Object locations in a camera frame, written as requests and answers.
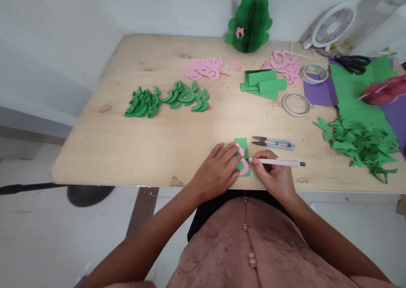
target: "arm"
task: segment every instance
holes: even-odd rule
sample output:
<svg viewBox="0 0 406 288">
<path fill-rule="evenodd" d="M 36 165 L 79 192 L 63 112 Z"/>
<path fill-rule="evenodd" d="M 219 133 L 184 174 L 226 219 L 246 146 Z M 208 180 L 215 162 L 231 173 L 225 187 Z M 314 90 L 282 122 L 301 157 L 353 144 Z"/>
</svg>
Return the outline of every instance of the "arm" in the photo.
<svg viewBox="0 0 406 288">
<path fill-rule="evenodd" d="M 121 242 L 87 277 L 82 288 L 144 280 L 168 240 L 203 202 L 224 193 L 237 179 L 241 155 L 231 143 L 217 144 L 193 179 L 158 213 Z"/>
<path fill-rule="evenodd" d="M 270 150 L 255 154 L 255 172 L 268 192 L 293 217 L 305 241 L 334 268 L 346 276 L 373 277 L 390 282 L 356 246 L 315 213 L 296 193 L 290 167 L 263 165 L 257 158 L 276 159 Z"/>
</svg>

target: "fan grille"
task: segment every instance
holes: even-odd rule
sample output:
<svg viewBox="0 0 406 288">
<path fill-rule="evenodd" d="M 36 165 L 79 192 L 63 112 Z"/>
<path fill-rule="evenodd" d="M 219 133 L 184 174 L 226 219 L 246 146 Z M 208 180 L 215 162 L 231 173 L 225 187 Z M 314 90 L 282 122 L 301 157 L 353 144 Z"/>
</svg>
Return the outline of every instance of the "fan grille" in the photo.
<svg viewBox="0 0 406 288">
<path fill-rule="evenodd" d="M 338 10 L 337 12 L 329 16 L 317 29 L 316 35 L 314 37 L 316 43 L 328 44 L 329 42 L 335 40 L 348 28 L 353 17 L 354 13 L 349 8 Z M 338 24 L 337 29 L 332 33 L 329 33 L 327 30 L 334 23 Z"/>
</svg>

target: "floor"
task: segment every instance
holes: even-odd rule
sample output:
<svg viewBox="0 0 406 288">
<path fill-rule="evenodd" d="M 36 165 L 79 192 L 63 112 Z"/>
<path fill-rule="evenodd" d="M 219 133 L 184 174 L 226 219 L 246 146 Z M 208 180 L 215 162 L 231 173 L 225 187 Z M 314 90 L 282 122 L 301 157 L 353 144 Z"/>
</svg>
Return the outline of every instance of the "floor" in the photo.
<svg viewBox="0 0 406 288">
<path fill-rule="evenodd" d="M 0 186 L 49 182 L 60 145 L 43 144 L 34 160 L 0 162 Z M 160 188 L 155 212 L 179 191 Z M 116 187 L 101 203 L 77 208 L 66 188 L 0 196 L 0 286 L 73 287 L 126 235 L 137 187 Z M 395 213 L 398 195 L 300 192 L 317 212 L 406 287 L 406 219 Z M 148 279 L 165 287 L 187 244 L 193 215 L 164 248 Z"/>
</svg>

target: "person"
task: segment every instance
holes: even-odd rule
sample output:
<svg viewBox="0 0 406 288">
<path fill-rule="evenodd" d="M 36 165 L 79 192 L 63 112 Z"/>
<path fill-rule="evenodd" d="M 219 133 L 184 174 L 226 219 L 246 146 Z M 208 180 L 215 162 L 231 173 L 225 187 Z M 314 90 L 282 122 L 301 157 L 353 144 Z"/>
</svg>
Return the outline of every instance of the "person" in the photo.
<svg viewBox="0 0 406 288">
<path fill-rule="evenodd" d="M 145 277 L 196 208 L 190 241 L 167 287 L 397 287 L 297 195 L 290 167 L 258 160 L 277 158 L 272 151 L 252 161 L 268 192 L 228 190 L 239 175 L 238 150 L 236 143 L 216 145 L 192 180 L 119 244 L 82 288 L 155 287 Z"/>
</svg>

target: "pink dress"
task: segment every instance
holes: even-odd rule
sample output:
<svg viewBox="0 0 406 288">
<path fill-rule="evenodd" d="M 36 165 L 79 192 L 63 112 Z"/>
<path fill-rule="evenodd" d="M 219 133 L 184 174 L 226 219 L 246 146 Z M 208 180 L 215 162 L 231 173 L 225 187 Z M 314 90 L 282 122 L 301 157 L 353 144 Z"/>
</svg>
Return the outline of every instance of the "pink dress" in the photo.
<svg viewBox="0 0 406 288">
<path fill-rule="evenodd" d="M 154 285 L 142 282 L 129 287 Z M 261 200 L 248 198 L 245 203 L 240 197 L 226 202 L 193 236 L 167 287 L 397 286 L 345 276 L 309 248 L 282 212 Z"/>
</svg>

